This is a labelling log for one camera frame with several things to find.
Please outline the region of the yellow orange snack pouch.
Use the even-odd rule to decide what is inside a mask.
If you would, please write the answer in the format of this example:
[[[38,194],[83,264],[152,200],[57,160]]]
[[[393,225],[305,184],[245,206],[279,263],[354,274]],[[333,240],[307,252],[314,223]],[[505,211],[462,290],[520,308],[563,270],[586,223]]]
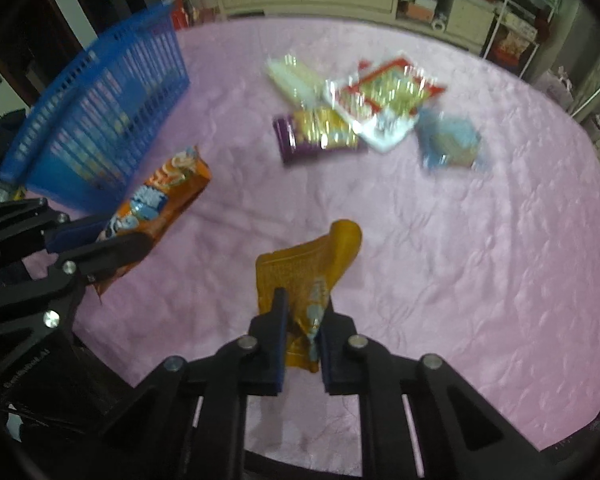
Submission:
[[[311,373],[320,369],[317,335],[330,294],[358,256],[363,233],[347,219],[332,222],[327,234],[309,242],[260,255],[256,260],[258,309],[271,310],[274,292],[286,290],[286,364]]]

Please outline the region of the orange snack packet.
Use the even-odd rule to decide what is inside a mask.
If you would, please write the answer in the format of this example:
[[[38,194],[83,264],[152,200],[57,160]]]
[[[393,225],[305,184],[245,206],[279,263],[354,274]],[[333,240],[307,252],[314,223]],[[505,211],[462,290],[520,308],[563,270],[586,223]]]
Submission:
[[[108,243],[129,237],[129,244],[135,243],[137,259],[117,268],[110,278],[96,282],[94,289],[99,298],[150,254],[175,220],[201,196],[211,178],[198,148],[188,146],[167,159],[119,206],[97,240]]]

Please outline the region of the purple yellow snack bag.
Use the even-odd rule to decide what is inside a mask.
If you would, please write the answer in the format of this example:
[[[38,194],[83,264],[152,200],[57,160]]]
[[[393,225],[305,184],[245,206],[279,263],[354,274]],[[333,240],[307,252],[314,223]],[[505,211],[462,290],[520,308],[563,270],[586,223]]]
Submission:
[[[367,150],[351,126],[329,107],[279,115],[273,118],[272,126],[284,165]]]

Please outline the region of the red yellow snack pouch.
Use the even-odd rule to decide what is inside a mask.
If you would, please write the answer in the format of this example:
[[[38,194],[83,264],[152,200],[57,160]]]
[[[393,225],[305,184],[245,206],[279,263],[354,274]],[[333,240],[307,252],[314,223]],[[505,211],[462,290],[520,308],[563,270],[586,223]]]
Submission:
[[[326,81],[323,99],[370,148],[388,153],[415,128],[420,108],[445,90],[438,78],[397,55]]]

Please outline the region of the blue plastic basket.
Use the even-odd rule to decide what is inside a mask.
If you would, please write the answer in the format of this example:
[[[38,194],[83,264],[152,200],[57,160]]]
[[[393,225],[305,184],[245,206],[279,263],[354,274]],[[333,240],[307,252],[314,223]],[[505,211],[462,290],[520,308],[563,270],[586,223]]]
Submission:
[[[44,90],[0,180],[84,214],[115,211],[189,85],[170,4],[115,24]]]

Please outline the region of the pink quilted table cover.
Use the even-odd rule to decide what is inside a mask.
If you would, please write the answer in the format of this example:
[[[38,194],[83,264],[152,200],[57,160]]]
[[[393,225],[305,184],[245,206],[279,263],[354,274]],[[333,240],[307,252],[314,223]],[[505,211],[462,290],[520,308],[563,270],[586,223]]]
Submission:
[[[548,452],[600,412],[600,163],[583,129],[504,70],[387,27],[247,18],[176,40],[190,85],[140,175],[196,146],[212,178],[139,266],[85,295],[86,348],[133,385],[167,356],[208,356],[257,313],[260,255],[350,220],[362,247],[335,310],[397,356],[440,356],[531,443],[498,459],[500,478],[593,477],[591,457]],[[486,164],[427,169],[409,134],[386,154],[285,165],[272,120],[287,107],[264,66],[286,54],[327,78],[405,55]]]

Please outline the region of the red paper bag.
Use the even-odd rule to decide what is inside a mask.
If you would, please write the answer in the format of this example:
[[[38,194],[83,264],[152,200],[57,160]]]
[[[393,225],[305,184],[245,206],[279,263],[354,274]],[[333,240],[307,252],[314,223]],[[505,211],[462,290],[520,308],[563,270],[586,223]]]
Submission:
[[[175,30],[189,28],[189,16],[184,0],[172,0],[171,20]]]

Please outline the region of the clear white cracker packet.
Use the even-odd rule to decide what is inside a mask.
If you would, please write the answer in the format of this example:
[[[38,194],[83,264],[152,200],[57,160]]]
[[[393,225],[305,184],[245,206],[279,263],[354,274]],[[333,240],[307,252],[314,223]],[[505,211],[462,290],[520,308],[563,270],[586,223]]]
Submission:
[[[302,110],[313,110],[323,104],[326,78],[292,54],[270,58],[266,72],[287,101]]]

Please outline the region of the white metal shelf rack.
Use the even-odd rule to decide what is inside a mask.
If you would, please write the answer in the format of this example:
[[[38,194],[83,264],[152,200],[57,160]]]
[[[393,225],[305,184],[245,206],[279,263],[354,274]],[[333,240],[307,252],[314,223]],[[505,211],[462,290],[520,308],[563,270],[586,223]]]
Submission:
[[[562,0],[495,0],[482,57],[522,78],[550,36]]]

